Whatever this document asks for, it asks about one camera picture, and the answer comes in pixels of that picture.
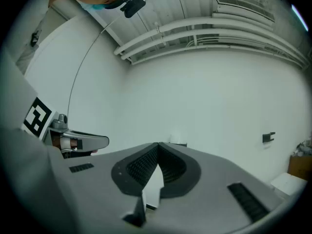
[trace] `pipe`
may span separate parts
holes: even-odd
[[[193,35],[194,38],[194,45],[197,46],[197,36]]]
[[[221,44],[216,44],[216,45],[210,44],[210,45],[202,45],[202,46],[197,45],[197,46],[188,47],[188,48],[175,49],[175,50],[163,52],[163,53],[160,53],[160,54],[157,54],[157,55],[153,55],[153,56],[150,56],[150,57],[146,57],[146,58],[140,59],[140,60],[132,63],[132,65],[136,65],[136,64],[139,64],[139,63],[141,63],[143,61],[146,61],[146,60],[150,60],[150,59],[153,59],[153,58],[157,58],[157,57],[160,57],[160,56],[165,56],[165,55],[169,55],[169,54],[173,54],[173,53],[178,53],[178,52],[187,51],[187,50],[194,50],[194,49],[208,49],[208,48],[231,48],[231,49],[247,50],[247,51],[251,51],[251,52],[262,53],[262,54],[275,56],[275,57],[278,57],[278,58],[285,59],[287,61],[293,62],[293,63],[297,64],[300,68],[302,68],[301,65],[298,62],[296,62],[296,61],[294,61],[292,59],[283,57],[283,56],[279,56],[279,55],[274,54],[274,53],[270,53],[270,52],[266,52],[266,51],[258,50],[258,49],[252,49],[252,48],[248,48],[248,47],[240,47],[240,46],[233,46],[233,45],[221,45]]]
[[[278,49],[281,49],[281,50],[285,51],[286,53],[288,53],[289,55],[293,56],[294,58],[298,59],[299,61],[302,61],[295,54],[290,52],[287,48],[281,46],[280,44],[278,44],[278,43],[276,43],[270,39],[255,35],[253,33],[248,33],[245,31],[233,30],[233,29],[197,29],[197,30],[191,30],[191,31],[184,31],[184,32],[176,33],[173,35],[166,36],[163,39],[154,40],[154,41],[149,42],[149,43],[147,43],[141,47],[138,47],[138,48],[130,51],[129,53],[121,56],[121,59],[125,60],[126,58],[128,58],[132,55],[135,55],[138,52],[141,52],[145,49],[151,48],[153,46],[156,46],[156,45],[162,43],[162,41],[171,41],[171,40],[175,40],[175,39],[182,38],[182,37],[189,37],[192,35],[206,35],[206,34],[224,34],[224,35],[229,35],[229,36],[233,36],[233,37],[244,37],[244,38],[257,40],[257,41],[260,41],[260,42],[263,42],[266,44],[270,44],[270,45],[272,45]]]
[[[206,42],[207,39],[211,39],[211,40],[221,40],[221,39],[229,39],[229,40],[239,40],[239,41],[248,41],[248,42],[254,42],[254,43],[258,43],[258,44],[262,44],[262,45],[266,45],[268,47],[271,47],[270,45],[255,41],[255,40],[250,40],[250,39],[246,39],[246,38],[238,38],[238,37],[226,37],[226,36],[219,36],[219,37],[202,37],[197,39],[197,43],[200,42]],[[190,47],[193,44],[194,41],[190,41],[188,42],[188,44],[186,45],[186,47]]]
[[[239,39],[239,38],[223,38],[222,40],[237,40],[239,41],[239,43],[237,44],[242,44],[242,45],[246,45],[246,46],[249,46],[249,47],[254,47],[254,44],[258,44],[258,45],[261,45],[261,46],[256,46],[256,47],[259,47],[259,48],[262,48],[262,47],[269,47],[269,48],[273,48],[273,46],[269,45],[269,44],[265,44],[265,43],[261,43],[261,42],[258,42],[258,41],[254,41],[254,40],[249,40],[249,39]],[[205,39],[205,38],[200,38],[198,40],[198,43],[203,43],[203,44],[210,44],[211,41],[215,41],[215,39]],[[234,42],[222,42],[222,41],[219,41],[218,43],[223,43],[223,44],[236,44]],[[187,47],[190,47],[192,46],[192,42],[189,42],[186,46]],[[274,53],[274,54],[277,54],[277,55],[281,55],[279,52],[282,52],[280,51],[279,49],[276,49],[276,48],[273,48],[275,50],[278,51],[278,53],[275,53],[273,51],[270,51],[270,50],[266,50],[267,52],[271,52],[271,53]]]
[[[279,41],[280,43],[284,44],[285,46],[287,46],[288,48],[293,50],[295,53],[300,55],[302,57],[302,59],[304,59],[306,62],[308,62],[308,60],[304,57],[304,55],[299,50],[297,50],[295,47],[293,47],[291,44],[289,44],[287,41],[285,41],[281,37],[275,35],[274,33],[270,32],[266,29],[263,29],[259,26],[256,26],[256,25],[253,25],[253,24],[250,24],[247,22],[243,22],[243,21],[237,21],[237,20],[233,20],[233,19],[211,18],[211,17],[187,18],[187,19],[178,20],[178,21],[168,23],[168,24],[161,26],[157,29],[149,31],[149,32],[131,40],[130,42],[126,43],[125,45],[117,48],[114,51],[114,54],[118,55],[120,52],[126,50],[127,48],[133,46],[134,44],[136,44],[140,41],[143,41],[149,37],[152,37],[158,33],[162,33],[162,32],[169,31],[169,30],[179,28],[179,27],[186,27],[186,26],[192,26],[192,25],[198,25],[198,24],[230,25],[230,26],[235,26],[235,27],[239,27],[239,28],[244,28],[246,30],[252,30],[252,31],[258,32],[260,34],[263,34],[263,35],[266,35],[270,38],[273,38],[276,41]]]
[[[131,59],[130,57],[128,57],[127,60],[128,60],[129,62],[131,62],[131,64],[133,63],[133,61],[132,61],[132,59]]]
[[[246,17],[242,17],[242,16],[237,16],[237,15],[232,15],[232,14],[227,14],[227,13],[213,13],[213,18],[225,18],[225,19],[234,19],[237,21],[244,21],[244,22],[259,26],[263,29],[269,30],[270,32],[273,32],[273,29],[270,26],[267,26],[261,22],[258,22],[258,21],[255,21],[253,19],[249,19]]]

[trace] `black cable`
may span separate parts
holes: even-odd
[[[82,59],[82,62],[77,70],[77,73],[76,73],[76,76],[75,76],[75,79],[74,79],[74,82],[73,82],[73,86],[72,86],[72,89],[70,91],[70,95],[69,95],[69,101],[68,101],[68,107],[67,107],[67,118],[69,117],[69,105],[70,105],[70,99],[72,98],[72,92],[73,92],[73,88],[74,88],[74,85],[75,85],[75,82],[76,82],[76,78],[77,78],[77,75],[79,73],[79,70],[85,60],[85,58],[87,57],[90,49],[92,48],[92,46],[94,45],[94,43],[97,41],[97,39],[99,38],[100,35],[102,35],[102,33],[108,28],[110,27],[114,22],[116,22],[120,17],[117,17],[115,20],[113,20],[111,23],[109,23],[108,25],[105,26],[105,28],[99,33],[99,35],[97,36],[97,38],[94,40],[94,42],[91,44],[90,48],[88,49],[87,53],[85,54],[84,58]]]

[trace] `white wall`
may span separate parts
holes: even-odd
[[[49,8],[42,24],[42,32],[40,34],[38,44],[42,43],[42,41],[46,39],[54,30],[66,22],[67,20],[63,16],[61,16],[53,8]]]
[[[188,147],[225,157],[264,182],[287,170],[291,152],[312,130],[302,73],[250,53],[193,52],[144,62],[130,70],[123,102],[120,148],[176,133]],[[275,140],[263,145],[269,132]]]
[[[120,107],[120,89],[129,63],[113,54],[116,43],[103,33],[102,27],[88,14],[75,17],[50,34],[25,74],[41,98],[55,110],[67,114],[69,128],[108,136],[108,152],[116,143],[115,122]]]
[[[57,0],[51,7],[67,20],[85,13],[85,10],[76,0]]]
[[[116,48],[106,34],[96,41],[80,68],[70,101],[72,129],[109,137],[109,146],[97,154],[120,150],[116,122],[125,110],[120,98],[130,64],[113,54]]]
[[[26,79],[67,113],[77,70],[102,27],[90,16],[64,23],[40,45]],[[235,51],[189,52],[134,66],[102,35],[81,65],[69,127],[106,135],[99,154],[180,136],[188,147],[225,157],[264,182],[287,170],[312,130],[311,93],[302,73],[277,59]],[[276,132],[262,144],[262,134]],[[158,206],[162,175],[144,189]]]

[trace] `person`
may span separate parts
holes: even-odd
[[[49,153],[56,147],[20,129],[37,93],[26,81],[28,63],[37,49],[42,21],[56,0],[29,0],[12,25],[0,50],[0,167],[19,201],[16,214],[27,210],[35,221],[53,233],[77,233],[73,204],[61,192]],[[79,0],[114,8],[125,0]]]
[[[28,64],[38,49],[37,41],[41,33],[42,23],[49,7],[57,0],[29,0],[11,28],[4,48],[19,68],[25,74]],[[114,8],[125,0],[79,0],[86,4],[97,5],[99,8]]]

